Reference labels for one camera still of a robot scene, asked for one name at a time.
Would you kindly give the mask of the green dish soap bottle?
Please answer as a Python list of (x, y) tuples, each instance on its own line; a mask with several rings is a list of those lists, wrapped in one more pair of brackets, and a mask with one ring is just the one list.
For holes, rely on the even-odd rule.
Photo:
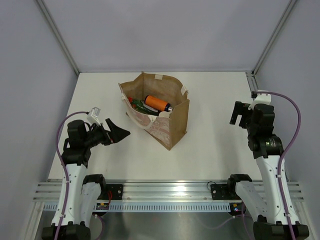
[(128, 98), (128, 101), (131, 105), (131, 107), (133, 109), (135, 109), (136, 111), (142, 113), (142, 114), (146, 114), (146, 115), (152, 115), (152, 116), (158, 116), (159, 115), (159, 111), (158, 112), (154, 112), (154, 111), (150, 111), (149, 109), (147, 109), (145, 106), (145, 102), (139, 99), (135, 99), (132, 97)]

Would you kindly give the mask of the orange spray bottle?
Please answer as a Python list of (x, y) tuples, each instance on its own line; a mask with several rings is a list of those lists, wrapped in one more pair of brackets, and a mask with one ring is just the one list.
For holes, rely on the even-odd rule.
[(144, 99), (147, 106), (154, 108), (160, 112), (171, 112), (173, 107), (167, 101), (154, 97), (152, 95), (147, 95)]

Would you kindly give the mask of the beige pump bottle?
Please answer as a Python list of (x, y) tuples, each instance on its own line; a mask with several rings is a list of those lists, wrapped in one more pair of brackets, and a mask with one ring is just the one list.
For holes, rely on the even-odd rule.
[(161, 111), (158, 116), (163, 118), (170, 118), (171, 113), (171, 111)]

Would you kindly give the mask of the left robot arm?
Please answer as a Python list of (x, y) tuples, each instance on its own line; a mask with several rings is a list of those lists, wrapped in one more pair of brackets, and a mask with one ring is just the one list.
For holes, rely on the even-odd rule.
[(89, 240), (90, 221), (96, 201), (108, 192), (102, 174), (87, 174), (91, 149), (97, 145), (109, 146), (130, 135), (128, 130), (116, 126), (109, 118), (109, 127), (93, 124), (86, 129), (83, 120), (74, 120), (67, 125), (68, 137), (63, 152), (59, 154), (63, 168), (62, 186), (55, 215), (49, 227), (42, 230), (43, 240)]

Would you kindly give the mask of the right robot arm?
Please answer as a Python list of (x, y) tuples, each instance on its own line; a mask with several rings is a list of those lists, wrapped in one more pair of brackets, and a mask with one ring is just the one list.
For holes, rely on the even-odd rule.
[(265, 197), (256, 191), (247, 174), (232, 174), (227, 180), (226, 192), (233, 199), (240, 198), (253, 220), (256, 240), (305, 240), (310, 236), (292, 205), (285, 174), (284, 147), (273, 133), (274, 107), (258, 103), (236, 101), (230, 119), (248, 133), (248, 147), (259, 168)]

